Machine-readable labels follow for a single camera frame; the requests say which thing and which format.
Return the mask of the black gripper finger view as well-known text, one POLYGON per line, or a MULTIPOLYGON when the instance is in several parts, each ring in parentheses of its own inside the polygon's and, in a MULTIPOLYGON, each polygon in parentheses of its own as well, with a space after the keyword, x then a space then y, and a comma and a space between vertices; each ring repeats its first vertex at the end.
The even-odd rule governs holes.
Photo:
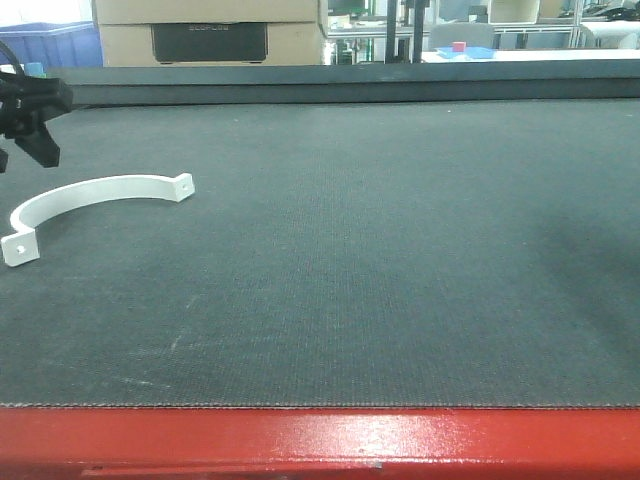
POLYGON ((60 147, 53 140, 44 123, 38 123, 29 132, 17 134, 14 142, 42 167, 59 166, 60 147))

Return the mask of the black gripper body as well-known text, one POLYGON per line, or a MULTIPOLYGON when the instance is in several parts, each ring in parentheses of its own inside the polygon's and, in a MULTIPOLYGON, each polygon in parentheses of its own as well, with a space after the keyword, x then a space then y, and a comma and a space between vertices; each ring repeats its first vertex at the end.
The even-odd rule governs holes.
POLYGON ((71 88, 58 78, 1 73, 1 134, 9 139, 47 130, 46 123, 72 110, 71 88))

